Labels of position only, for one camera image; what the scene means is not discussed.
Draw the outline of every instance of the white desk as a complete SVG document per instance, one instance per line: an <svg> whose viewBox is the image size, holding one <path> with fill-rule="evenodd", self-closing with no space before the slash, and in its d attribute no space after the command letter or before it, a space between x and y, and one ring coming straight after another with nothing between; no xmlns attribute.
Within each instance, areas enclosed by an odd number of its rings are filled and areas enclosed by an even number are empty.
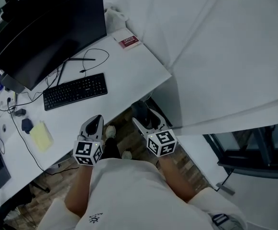
<svg viewBox="0 0 278 230"><path fill-rule="evenodd" d="M50 111L44 110L43 97L21 107L26 109L33 124L38 121L45 122L54 139L52 147L46 152L40 152L32 143L30 136L21 131L22 119L14 117L30 151L44 170L73 149L73 143L77 138L79 129L86 120L101 114L104 123L108 123L171 76L143 44L125 51L113 37L107 36L91 45L90 48L104 49L110 54L106 62L87 71L87 76L104 73L108 89L107 95L65 105ZM82 58L86 50L87 48L75 57ZM107 54L99 50L91 50L86 57L96 58L94 62L85 62L85 67L88 69L101 63ZM82 69L81 61L68 62L60 83L84 77L84 73L79 72ZM48 82L51 83L54 78L55 75L50 77ZM41 82L31 92L31 98L36 91L42 91L46 87L45 81ZM0 98L6 102L6 93L4 92L0 94ZM26 94L19 94L18 104L29 101ZM9 131L6 132L7 135L5 134L6 139L3 140L6 149L3 159L11 179L0 189L0 206L42 173L27 151L25 144L15 130L10 114L7 112L3 113L0 118L0 125L2 126L3 123L6 123L7 131Z"/></svg>

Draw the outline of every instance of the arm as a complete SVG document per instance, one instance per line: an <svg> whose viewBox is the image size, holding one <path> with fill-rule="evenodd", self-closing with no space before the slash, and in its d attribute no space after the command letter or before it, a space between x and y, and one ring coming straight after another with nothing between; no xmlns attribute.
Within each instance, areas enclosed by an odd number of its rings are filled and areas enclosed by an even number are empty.
<svg viewBox="0 0 278 230"><path fill-rule="evenodd" d="M92 166L80 166L64 200L68 210L79 217L83 217L87 211L92 170Z"/></svg>
<svg viewBox="0 0 278 230"><path fill-rule="evenodd" d="M173 160L169 156L163 156L159 158L159 163L169 187L179 198L186 203L189 202L196 195L196 192L181 175Z"/></svg>

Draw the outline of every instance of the wooden floor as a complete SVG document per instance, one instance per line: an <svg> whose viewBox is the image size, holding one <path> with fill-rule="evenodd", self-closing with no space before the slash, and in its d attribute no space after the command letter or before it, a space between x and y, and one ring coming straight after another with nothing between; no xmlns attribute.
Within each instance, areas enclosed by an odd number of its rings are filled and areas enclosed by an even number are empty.
<svg viewBox="0 0 278 230"><path fill-rule="evenodd" d="M131 151L133 159L149 161L156 165L157 157L148 152L145 146L145 140L134 129L130 108L111 121L109 125L114 125L116 128L116 140L121 154L128 149ZM205 177L179 144L171 156L180 172L188 179L197 192L209 186ZM74 159L70 159L63 162L61 170L76 167L78 167L78 164ZM39 189L31 188L31 192L36 195L36 198L27 206L20 207L19 210L22 215L7 221L7 224L20 230L35 228L35 225L37 226L39 224L53 199L57 197L63 199L65 197L76 175L76 171L70 170L53 176L46 174L40 175L35 182L45 187L48 186L51 192L47 194Z"/></svg>

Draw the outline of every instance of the computer monitor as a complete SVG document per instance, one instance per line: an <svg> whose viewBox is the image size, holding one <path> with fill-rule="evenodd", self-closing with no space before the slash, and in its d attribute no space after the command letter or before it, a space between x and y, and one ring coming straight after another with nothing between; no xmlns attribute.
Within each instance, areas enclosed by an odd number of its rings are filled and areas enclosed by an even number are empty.
<svg viewBox="0 0 278 230"><path fill-rule="evenodd" d="M68 0L2 50L0 69L32 90L65 60L106 35L103 0Z"/></svg>

